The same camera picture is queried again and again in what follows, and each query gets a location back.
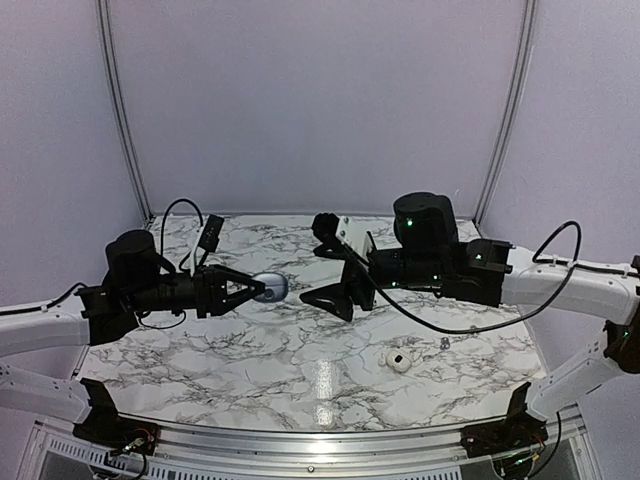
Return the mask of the purple earbud charging case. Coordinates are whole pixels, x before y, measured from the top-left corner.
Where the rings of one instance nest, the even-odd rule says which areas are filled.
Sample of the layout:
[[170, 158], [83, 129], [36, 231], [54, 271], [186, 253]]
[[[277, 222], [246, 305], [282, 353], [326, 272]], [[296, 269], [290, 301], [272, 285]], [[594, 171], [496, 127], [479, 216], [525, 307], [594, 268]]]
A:
[[264, 291], [254, 298], [259, 303], [277, 303], [283, 301], [289, 293], [287, 278], [275, 272], [263, 272], [252, 277], [264, 285]]

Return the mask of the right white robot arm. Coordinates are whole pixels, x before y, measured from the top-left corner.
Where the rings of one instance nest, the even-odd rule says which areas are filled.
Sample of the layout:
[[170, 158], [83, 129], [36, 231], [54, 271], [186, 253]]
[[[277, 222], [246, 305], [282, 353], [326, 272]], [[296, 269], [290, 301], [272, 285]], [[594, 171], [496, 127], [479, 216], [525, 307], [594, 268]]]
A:
[[486, 238], [462, 242], [450, 199], [409, 193], [393, 204], [398, 247], [379, 249], [372, 234], [347, 217], [321, 213], [312, 231], [316, 256], [344, 263], [339, 282], [301, 294], [303, 303], [349, 322], [372, 310], [390, 289], [428, 292], [489, 307], [530, 307], [526, 321], [548, 308], [604, 321], [596, 340], [544, 379], [516, 389], [495, 438], [515, 448], [565, 406], [623, 374], [639, 371], [639, 263], [582, 263]]

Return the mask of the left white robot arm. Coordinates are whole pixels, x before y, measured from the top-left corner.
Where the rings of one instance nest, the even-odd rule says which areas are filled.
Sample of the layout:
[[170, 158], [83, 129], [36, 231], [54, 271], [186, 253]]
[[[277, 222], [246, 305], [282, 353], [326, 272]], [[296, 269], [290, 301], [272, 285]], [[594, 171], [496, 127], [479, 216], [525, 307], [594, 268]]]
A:
[[[107, 245], [106, 258], [101, 285], [74, 286], [60, 302], [2, 310], [1, 354], [109, 344], [139, 328], [147, 313], [222, 316], [266, 290], [257, 278], [224, 266], [180, 273], [146, 230], [120, 235]], [[76, 437], [112, 448], [149, 441], [157, 431], [153, 424], [122, 417], [100, 381], [56, 380], [8, 364], [1, 366], [1, 404], [68, 421]]]

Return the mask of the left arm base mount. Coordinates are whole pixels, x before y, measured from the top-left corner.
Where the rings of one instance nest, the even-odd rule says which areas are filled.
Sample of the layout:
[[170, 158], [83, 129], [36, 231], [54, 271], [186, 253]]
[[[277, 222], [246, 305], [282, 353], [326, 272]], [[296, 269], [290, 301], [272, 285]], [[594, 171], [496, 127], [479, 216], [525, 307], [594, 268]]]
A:
[[116, 453], [130, 451], [152, 455], [156, 448], [159, 426], [156, 423], [122, 417], [117, 413], [91, 413], [73, 427], [76, 438], [108, 447]]

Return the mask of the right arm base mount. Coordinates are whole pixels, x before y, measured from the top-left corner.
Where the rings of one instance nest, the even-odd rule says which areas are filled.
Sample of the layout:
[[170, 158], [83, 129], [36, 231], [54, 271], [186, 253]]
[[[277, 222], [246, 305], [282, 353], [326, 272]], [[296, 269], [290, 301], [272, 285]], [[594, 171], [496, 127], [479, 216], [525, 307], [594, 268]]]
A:
[[468, 425], [460, 431], [460, 445], [468, 458], [497, 455], [538, 445], [548, 439], [546, 424], [514, 423], [506, 419]]

